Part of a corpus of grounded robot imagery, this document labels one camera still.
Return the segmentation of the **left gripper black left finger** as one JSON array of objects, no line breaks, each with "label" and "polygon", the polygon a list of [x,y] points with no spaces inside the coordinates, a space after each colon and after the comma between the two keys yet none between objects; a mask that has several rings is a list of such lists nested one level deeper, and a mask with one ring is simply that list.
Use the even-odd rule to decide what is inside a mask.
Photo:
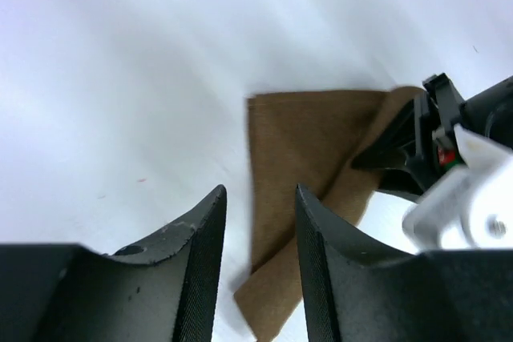
[{"label": "left gripper black left finger", "polygon": [[209,341],[227,191],[112,255],[78,244],[1,247],[4,341]]}]

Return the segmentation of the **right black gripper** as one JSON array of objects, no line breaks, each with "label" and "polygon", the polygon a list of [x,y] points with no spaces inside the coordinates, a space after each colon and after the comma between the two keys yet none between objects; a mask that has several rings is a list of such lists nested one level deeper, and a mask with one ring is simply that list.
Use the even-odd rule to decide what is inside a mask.
[{"label": "right black gripper", "polygon": [[[455,126],[512,147],[512,78],[464,99],[444,73],[426,79],[385,130],[352,162],[360,170],[384,170],[378,192],[417,202],[451,167],[463,161]],[[408,157],[415,153],[412,174]]]}]

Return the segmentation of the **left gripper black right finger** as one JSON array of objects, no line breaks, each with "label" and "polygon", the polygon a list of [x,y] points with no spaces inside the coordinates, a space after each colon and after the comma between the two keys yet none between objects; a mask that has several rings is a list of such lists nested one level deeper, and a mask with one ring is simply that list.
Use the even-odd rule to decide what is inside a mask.
[{"label": "left gripper black right finger", "polygon": [[311,341],[509,341],[510,251],[390,247],[296,189],[297,250]]}]

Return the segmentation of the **brown cloth napkin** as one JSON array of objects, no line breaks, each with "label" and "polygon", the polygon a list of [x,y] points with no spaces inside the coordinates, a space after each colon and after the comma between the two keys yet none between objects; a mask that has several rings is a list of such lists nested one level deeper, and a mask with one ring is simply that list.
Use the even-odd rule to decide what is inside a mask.
[{"label": "brown cloth napkin", "polygon": [[273,340],[302,297],[295,191],[307,186],[351,224],[363,216],[382,175],[352,168],[419,93],[335,90],[256,95],[248,101],[252,167],[252,262],[234,298],[254,336]]}]

